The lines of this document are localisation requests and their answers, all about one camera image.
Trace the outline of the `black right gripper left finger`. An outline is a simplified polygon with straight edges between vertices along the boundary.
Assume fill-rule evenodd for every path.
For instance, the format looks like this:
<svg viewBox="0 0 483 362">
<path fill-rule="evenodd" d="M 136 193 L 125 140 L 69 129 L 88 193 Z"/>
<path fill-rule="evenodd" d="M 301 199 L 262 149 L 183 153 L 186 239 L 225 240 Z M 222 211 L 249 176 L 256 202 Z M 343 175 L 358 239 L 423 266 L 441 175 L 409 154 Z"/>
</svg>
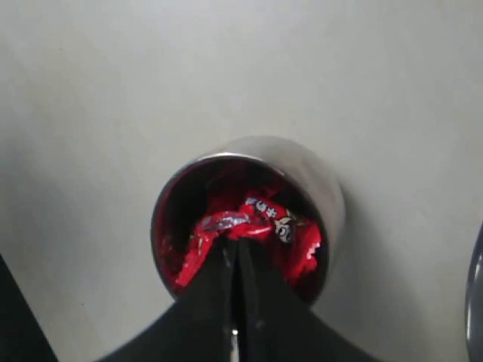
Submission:
<svg viewBox="0 0 483 362">
<path fill-rule="evenodd" d="M 236 245 L 221 239 L 175 303 L 102 361 L 229 361 Z"/>
</svg>

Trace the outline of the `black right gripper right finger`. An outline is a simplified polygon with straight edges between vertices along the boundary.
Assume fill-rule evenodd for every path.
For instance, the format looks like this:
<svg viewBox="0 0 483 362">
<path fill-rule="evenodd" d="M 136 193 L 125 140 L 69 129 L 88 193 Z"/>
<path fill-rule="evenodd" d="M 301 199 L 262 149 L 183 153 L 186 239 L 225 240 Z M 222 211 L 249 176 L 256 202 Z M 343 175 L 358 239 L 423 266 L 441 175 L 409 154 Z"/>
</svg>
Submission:
<svg viewBox="0 0 483 362">
<path fill-rule="evenodd" d="M 237 242 L 234 324 L 240 361 L 375 361 L 324 324 L 255 241 Z"/>
</svg>

